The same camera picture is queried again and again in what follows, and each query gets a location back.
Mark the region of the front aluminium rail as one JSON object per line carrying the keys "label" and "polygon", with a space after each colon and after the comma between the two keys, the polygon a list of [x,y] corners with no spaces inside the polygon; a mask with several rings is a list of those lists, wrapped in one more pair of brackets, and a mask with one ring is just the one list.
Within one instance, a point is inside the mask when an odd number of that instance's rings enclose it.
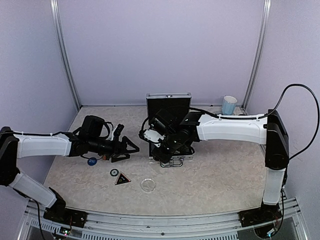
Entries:
{"label": "front aluminium rail", "polygon": [[292,215],[243,227],[235,212],[181,216],[139,216],[92,211],[83,227],[38,218],[26,212],[20,240],[303,240]]}

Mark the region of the blue small blind button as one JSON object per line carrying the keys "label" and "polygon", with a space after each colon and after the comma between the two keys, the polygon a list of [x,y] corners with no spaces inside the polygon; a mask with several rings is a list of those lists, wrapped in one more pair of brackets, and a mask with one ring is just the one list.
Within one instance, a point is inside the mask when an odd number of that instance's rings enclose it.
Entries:
{"label": "blue small blind button", "polygon": [[87,164],[88,164],[89,166],[94,166],[94,165],[97,164],[97,162],[98,162],[98,160],[97,160],[95,157],[91,157],[91,158],[89,158],[89,159],[87,160]]}

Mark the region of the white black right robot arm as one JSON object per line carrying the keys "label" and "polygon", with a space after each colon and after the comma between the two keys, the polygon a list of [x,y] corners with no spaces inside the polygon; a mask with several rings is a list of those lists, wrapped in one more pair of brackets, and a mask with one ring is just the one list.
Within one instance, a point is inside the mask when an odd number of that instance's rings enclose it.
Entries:
{"label": "white black right robot arm", "polygon": [[287,179],[290,162],[289,137],[276,110],[258,115],[217,115],[190,107],[178,120],[170,110],[159,110],[147,120],[148,129],[141,129],[141,139],[153,143],[153,158],[168,163],[181,147],[193,142],[226,140],[265,146],[266,179],[260,207],[238,213],[242,227],[263,224],[284,217],[279,201]]}

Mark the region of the black triangular dealer button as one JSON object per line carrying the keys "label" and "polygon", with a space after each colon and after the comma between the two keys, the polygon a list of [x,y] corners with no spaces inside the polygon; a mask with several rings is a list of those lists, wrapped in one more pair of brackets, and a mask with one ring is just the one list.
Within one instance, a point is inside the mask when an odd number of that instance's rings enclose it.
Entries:
{"label": "black triangular dealer button", "polygon": [[131,180],[124,173],[120,172],[115,182],[115,185],[117,186],[117,185],[122,185],[130,182]]}

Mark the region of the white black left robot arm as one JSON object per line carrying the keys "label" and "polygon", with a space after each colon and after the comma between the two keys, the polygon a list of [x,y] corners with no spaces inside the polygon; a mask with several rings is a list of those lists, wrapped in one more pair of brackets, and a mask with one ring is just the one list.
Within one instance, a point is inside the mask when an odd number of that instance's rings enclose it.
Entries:
{"label": "white black left robot arm", "polygon": [[34,158],[84,157],[94,153],[112,163],[127,160],[140,148],[127,136],[121,136],[124,125],[95,115],[87,115],[72,132],[25,133],[4,126],[0,130],[0,184],[44,207],[46,220],[83,228],[87,212],[66,206],[63,197],[19,169],[17,162]]}

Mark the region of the aluminium poker case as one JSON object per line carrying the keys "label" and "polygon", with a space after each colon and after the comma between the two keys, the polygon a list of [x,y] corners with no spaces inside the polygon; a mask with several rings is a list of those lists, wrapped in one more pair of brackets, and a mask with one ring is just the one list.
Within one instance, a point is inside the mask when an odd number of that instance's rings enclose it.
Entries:
{"label": "aluminium poker case", "polygon": [[[164,133],[173,131],[189,112],[192,95],[189,92],[148,93],[146,95],[148,124],[153,126],[157,116],[162,117]],[[182,146],[176,150],[168,163],[160,163],[163,168],[181,167],[184,160],[192,160],[194,149]]]}

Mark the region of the right aluminium frame post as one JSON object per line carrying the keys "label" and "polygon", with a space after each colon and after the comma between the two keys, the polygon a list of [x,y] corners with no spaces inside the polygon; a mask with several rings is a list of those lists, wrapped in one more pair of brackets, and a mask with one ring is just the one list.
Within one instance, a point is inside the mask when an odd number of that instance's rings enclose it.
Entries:
{"label": "right aluminium frame post", "polygon": [[272,5],[272,1],[271,0],[265,0],[263,2],[263,11],[262,11],[262,18],[261,18],[261,24],[260,24],[260,29],[259,29],[259,34],[258,34],[258,41],[257,41],[257,47],[255,50],[255,55],[254,55],[254,59],[253,59],[253,65],[251,68],[251,72],[250,72],[250,76],[249,76],[249,82],[248,82],[248,86],[244,95],[244,99],[242,102],[242,109],[247,112],[248,107],[249,107],[249,103],[250,103],[250,99],[252,97],[253,91],[254,91],[254,87],[255,87],[255,83],[257,80],[257,75],[258,75],[258,71],[259,71],[259,66],[260,66],[260,62],[262,59],[262,55],[263,55],[263,48],[264,48],[264,44],[265,44],[265,38],[267,35],[267,31],[268,31],[268,24],[269,24],[269,18],[270,18],[270,12],[271,12],[271,5]]}

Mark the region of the light blue ribbed cup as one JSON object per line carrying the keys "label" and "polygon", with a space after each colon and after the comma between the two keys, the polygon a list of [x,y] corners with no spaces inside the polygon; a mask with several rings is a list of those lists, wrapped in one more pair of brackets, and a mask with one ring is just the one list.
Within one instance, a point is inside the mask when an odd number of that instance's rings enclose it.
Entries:
{"label": "light blue ribbed cup", "polygon": [[230,95],[223,97],[221,112],[223,115],[233,115],[238,100]]}

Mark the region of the clear round plastic lid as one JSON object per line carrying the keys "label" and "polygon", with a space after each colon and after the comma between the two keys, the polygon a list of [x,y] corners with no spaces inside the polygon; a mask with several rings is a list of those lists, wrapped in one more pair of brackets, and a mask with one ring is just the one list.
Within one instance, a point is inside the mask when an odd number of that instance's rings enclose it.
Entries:
{"label": "clear round plastic lid", "polygon": [[145,193],[151,193],[156,188],[156,182],[152,178],[145,178],[140,182],[140,187]]}

